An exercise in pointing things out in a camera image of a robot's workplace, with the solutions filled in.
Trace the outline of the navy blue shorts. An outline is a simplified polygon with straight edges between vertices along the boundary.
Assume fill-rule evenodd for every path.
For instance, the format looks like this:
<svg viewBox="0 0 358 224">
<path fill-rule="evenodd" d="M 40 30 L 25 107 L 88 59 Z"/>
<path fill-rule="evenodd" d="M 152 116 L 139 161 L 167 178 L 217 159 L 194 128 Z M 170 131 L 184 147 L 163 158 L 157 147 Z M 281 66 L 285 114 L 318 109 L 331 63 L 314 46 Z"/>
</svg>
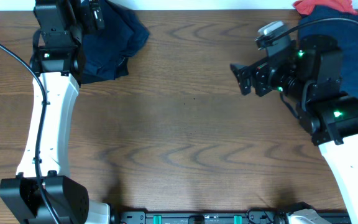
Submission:
<svg viewBox="0 0 358 224">
<path fill-rule="evenodd" d="M 104 29 L 84 36 L 82 84 L 127 76 L 128 60 L 145 46 L 150 35 L 134 11 L 110 1 L 100 1 L 99 5 Z"/>
</svg>

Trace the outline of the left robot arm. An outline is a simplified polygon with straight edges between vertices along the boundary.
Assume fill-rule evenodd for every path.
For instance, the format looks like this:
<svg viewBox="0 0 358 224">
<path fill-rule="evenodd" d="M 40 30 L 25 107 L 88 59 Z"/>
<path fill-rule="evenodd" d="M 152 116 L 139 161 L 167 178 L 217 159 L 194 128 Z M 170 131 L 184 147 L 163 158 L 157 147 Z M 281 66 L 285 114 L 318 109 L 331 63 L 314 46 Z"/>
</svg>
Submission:
<svg viewBox="0 0 358 224">
<path fill-rule="evenodd" d="M 16 175 L 0 183 L 0 197 L 20 223 L 111 223 L 111 207 L 90 200 L 70 178 L 71 117 L 85 66 L 83 38 L 104 27 L 97 1 L 37 1 L 39 29 L 26 68 L 34 106 Z"/>
</svg>

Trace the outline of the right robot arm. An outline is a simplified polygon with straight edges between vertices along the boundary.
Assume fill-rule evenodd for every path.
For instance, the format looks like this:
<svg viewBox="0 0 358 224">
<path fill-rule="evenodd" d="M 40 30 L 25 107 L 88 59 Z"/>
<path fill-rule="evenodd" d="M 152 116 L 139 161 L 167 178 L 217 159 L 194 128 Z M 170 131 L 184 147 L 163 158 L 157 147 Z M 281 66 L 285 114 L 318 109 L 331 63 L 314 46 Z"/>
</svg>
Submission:
<svg viewBox="0 0 358 224">
<path fill-rule="evenodd" d="M 351 223 L 358 223 L 358 99 L 341 90 L 342 51 L 326 35 L 310 35 L 252 65 L 232 64 L 241 93 L 278 91 L 296 103 L 295 117 L 331 168 Z"/>
</svg>

